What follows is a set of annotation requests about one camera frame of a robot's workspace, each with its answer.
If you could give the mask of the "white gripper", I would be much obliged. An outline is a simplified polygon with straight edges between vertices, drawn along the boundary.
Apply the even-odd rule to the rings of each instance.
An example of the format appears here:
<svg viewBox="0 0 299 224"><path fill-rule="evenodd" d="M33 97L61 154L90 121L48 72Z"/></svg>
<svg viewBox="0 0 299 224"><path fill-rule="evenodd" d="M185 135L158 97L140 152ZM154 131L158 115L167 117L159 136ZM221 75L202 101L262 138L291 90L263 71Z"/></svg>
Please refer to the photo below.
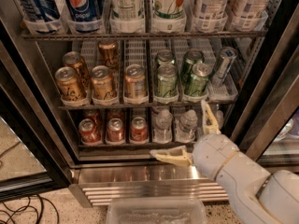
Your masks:
<svg viewBox="0 0 299 224"><path fill-rule="evenodd" d="M219 124L209 106L201 101L203 135L193 146L192 154L185 146L168 149L153 149L149 154L158 161L176 166L194 166L210 180L215 180L223 164L230 159L239 148L227 136L220 134Z"/></svg>

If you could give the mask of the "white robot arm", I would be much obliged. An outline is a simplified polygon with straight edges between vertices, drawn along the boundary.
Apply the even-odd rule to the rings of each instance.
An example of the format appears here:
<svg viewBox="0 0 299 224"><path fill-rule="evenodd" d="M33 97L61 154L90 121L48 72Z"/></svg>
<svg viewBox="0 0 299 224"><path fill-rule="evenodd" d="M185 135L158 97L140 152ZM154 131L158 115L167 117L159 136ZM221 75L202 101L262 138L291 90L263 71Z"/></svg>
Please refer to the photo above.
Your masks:
<svg viewBox="0 0 299 224"><path fill-rule="evenodd" d="M299 176L287 170L267 171L221 133L206 101L201 107L204 134L191 153L180 146L153 149L150 155L176 166L193 165L217 182L244 224L299 224Z"/></svg>

